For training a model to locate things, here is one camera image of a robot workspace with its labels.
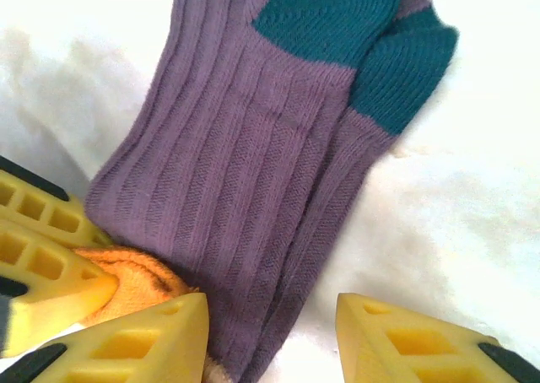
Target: black strip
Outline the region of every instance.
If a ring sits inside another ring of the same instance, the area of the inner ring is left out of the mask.
[[[60,186],[55,185],[52,182],[49,182],[47,179],[42,178],[39,175],[36,175],[34,172],[26,170],[22,166],[11,162],[9,159],[4,158],[0,155],[0,170],[5,170],[13,176],[17,176],[20,180],[30,183],[32,186],[35,186],[41,189],[44,192],[53,195],[57,199],[63,200],[64,202],[69,202],[69,196]]]
[[[0,276],[0,351],[4,349],[8,339],[8,325],[11,316],[9,303],[15,297],[22,296],[28,292],[28,286]]]
[[[4,370],[0,383],[30,383],[67,350],[65,344],[53,343],[30,352]]]
[[[540,383],[540,370],[517,353],[491,343],[479,343],[478,347],[518,383]]]

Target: purple sock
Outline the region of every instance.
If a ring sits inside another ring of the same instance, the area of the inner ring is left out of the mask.
[[[258,381],[289,335],[367,171],[429,98],[455,44],[456,32],[442,26],[429,0],[402,0],[359,69],[241,382]]]
[[[143,111],[92,182],[96,224],[207,293],[208,350],[232,381],[278,282],[281,228],[292,238],[356,67],[398,4],[175,0]]]

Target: white blanket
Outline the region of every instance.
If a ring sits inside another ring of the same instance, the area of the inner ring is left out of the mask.
[[[342,380],[333,315],[349,291],[496,336],[540,366],[537,2],[435,0],[461,31],[452,66],[371,171],[264,382]],[[170,3],[0,0],[0,154],[82,197],[143,102]]]

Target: yellow foam block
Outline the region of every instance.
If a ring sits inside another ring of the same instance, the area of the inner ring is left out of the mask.
[[[66,246],[109,245],[73,195],[0,156],[0,218]]]
[[[346,383],[516,383],[478,346],[500,348],[492,337],[359,294],[337,302]]]
[[[89,260],[0,219],[2,356],[23,353],[94,313],[117,279]]]
[[[207,343],[206,295],[186,294],[50,341],[25,355],[21,365],[14,364],[0,380],[18,376],[34,377],[32,383],[201,383]]]

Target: white fabric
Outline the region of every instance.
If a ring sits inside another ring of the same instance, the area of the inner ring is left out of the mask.
[[[538,1],[435,0],[461,31],[454,62],[372,170],[262,381],[342,381],[333,314],[349,291],[496,336],[540,366]],[[143,102],[170,2],[0,0],[0,154],[82,197]]]

